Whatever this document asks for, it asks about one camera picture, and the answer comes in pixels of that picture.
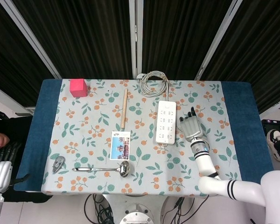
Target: floral tablecloth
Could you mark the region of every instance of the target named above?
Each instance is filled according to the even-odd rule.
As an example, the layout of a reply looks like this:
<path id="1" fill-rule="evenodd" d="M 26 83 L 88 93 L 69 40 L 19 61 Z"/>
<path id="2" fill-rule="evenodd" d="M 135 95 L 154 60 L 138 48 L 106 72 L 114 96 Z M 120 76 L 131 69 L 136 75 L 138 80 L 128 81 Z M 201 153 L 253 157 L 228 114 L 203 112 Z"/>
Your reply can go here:
<path id="1" fill-rule="evenodd" d="M 198 189 L 199 173 L 177 122 L 174 145 L 155 143 L 156 106 L 166 94 L 144 97 L 136 80 L 85 80 L 88 96 L 72 97 L 70 81 L 60 89 L 56 119 L 42 183 L 46 194 L 134 194 L 204 196 Z M 149 81 L 158 89 L 160 81 Z M 220 82 L 172 81 L 169 100 L 177 103 L 177 116 L 193 106 L 201 121 L 210 155 L 221 179 L 241 180 L 236 151 Z M 111 161 L 111 132 L 120 131 L 125 88 L 128 89 L 125 131 L 131 131 L 131 174 L 74 172 L 73 167 L 116 168 Z M 58 173 L 57 156 L 66 161 Z"/>

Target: power strip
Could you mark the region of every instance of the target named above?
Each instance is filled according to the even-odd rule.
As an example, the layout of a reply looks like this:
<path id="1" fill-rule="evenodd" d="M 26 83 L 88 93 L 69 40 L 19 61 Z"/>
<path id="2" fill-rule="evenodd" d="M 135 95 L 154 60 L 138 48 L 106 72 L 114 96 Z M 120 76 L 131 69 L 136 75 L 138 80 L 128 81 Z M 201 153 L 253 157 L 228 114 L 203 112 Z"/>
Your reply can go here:
<path id="1" fill-rule="evenodd" d="M 176 102 L 159 101 L 155 142 L 175 143 Z"/>

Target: dark curtain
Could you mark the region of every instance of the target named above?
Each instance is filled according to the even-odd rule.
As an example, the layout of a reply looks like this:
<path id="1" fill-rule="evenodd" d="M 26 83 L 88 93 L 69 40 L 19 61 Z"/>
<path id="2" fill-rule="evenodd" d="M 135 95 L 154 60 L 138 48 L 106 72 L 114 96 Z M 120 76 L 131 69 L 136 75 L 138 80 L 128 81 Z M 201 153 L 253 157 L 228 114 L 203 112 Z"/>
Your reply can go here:
<path id="1" fill-rule="evenodd" d="M 62 78 L 133 78 L 128 0 L 13 2 Z"/>
<path id="2" fill-rule="evenodd" d="M 142 73 L 194 79 L 231 0 L 145 0 Z"/>
<path id="3" fill-rule="evenodd" d="M 0 4 L 0 89 L 23 106 L 35 106 L 46 78 L 53 77 Z"/>
<path id="4" fill-rule="evenodd" d="M 201 79 L 251 83 L 259 112 L 278 103 L 280 0 L 244 0 Z"/>

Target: white cable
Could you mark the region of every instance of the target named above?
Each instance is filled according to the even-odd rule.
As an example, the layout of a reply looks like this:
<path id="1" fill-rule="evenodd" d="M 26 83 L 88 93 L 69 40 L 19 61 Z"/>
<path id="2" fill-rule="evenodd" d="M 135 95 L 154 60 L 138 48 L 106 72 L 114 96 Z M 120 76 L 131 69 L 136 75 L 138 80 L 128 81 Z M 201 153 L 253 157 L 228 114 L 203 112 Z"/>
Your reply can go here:
<path id="1" fill-rule="evenodd" d="M 163 79 L 161 88 L 157 90 L 151 90 L 148 85 L 147 81 L 151 76 L 159 77 Z M 166 100 L 168 101 L 169 95 L 169 86 L 171 86 L 171 82 L 167 79 L 164 72 L 161 71 L 151 71 L 147 74 L 144 74 L 143 78 L 140 80 L 140 90 L 142 94 L 146 97 L 157 97 L 161 95 L 164 91 L 166 91 Z"/>

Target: white sneaker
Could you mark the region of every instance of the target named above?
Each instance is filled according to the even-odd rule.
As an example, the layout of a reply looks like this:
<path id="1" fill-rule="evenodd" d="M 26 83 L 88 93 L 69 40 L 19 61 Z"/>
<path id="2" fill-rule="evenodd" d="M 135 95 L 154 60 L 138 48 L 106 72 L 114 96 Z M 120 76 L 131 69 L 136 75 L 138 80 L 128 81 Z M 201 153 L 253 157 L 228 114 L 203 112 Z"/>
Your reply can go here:
<path id="1" fill-rule="evenodd" d="M 275 147 L 275 144 L 280 141 L 280 132 L 276 129 L 269 131 L 266 135 L 266 141 L 272 151 L 272 154 L 274 155 L 274 158 L 280 162 L 280 153 Z"/>

